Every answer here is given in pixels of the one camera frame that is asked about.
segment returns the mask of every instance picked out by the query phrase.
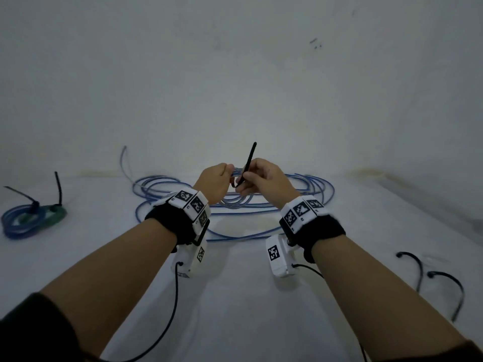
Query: forearm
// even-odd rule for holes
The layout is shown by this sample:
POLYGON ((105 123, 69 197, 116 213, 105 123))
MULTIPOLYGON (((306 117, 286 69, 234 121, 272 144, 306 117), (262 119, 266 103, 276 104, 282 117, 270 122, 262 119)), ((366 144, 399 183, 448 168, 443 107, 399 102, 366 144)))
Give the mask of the forearm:
POLYGON ((434 355, 465 341, 426 300, 348 237, 318 241, 312 255, 372 360, 434 355))
POLYGON ((41 293, 69 319, 81 348, 99 356, 175 245, 173 233, 148 219, 77 262, 41 293))

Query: person's left forearm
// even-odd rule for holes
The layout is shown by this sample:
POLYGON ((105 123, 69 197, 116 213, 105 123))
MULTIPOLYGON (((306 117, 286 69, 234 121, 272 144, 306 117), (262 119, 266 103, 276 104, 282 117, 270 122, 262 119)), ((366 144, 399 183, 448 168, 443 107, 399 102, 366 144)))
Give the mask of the person's left forearm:
POLYGON ((71 322, 83 350, 99 356, 176 245, 148 219, 77 262, 41 293, 71 322))

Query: person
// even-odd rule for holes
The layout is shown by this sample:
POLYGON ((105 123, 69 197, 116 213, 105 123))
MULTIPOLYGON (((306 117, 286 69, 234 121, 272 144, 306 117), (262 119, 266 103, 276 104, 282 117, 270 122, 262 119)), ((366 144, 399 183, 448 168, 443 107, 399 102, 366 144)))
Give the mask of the person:
MULTIPOLYGON (((209 167, 193 188, 218 203, 233 170, 209 167)), ((300 196, 267 160, 252 160, 243 176, 240 195, 261 193, 278 209, 300 196)), ((173 232, 149 218, 81 259, 4 317, 2 360, 83 360, 81 351, 99 357, 176 244, 173 232)), ((372 360, 483 360, 473 342, 346 235, 308 251, 372 360)))

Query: hand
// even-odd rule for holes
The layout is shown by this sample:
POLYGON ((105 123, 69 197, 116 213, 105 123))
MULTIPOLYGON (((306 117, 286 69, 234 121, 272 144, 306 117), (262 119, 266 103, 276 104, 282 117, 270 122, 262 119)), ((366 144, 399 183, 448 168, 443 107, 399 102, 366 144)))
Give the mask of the hand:
POLYGON ((218 164, 203 170, 193 189, 201 191, 208 203, 214 205, 220 202, 228 191, 230 177, 235 170, 233 164, 218 164))
POLYGON ((282 209, 286 203, 300 196, 299 191, 293 187, 284 172, 270 161, 252 160, 243 177, 246 181, 236 189, 241 196, 261 193, 278 209, 282 209))

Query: person's right hand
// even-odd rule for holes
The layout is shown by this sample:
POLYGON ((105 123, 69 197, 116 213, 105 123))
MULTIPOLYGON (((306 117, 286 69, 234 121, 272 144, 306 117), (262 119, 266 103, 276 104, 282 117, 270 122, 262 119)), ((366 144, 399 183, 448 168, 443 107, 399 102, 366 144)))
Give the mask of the person's right hand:
POLYGON ((300 196, 284 172, 275 164, 264 159, 254 159, 243 173, 245 182, 236 190, 241 196, 261 193, 278 209, 300 196))

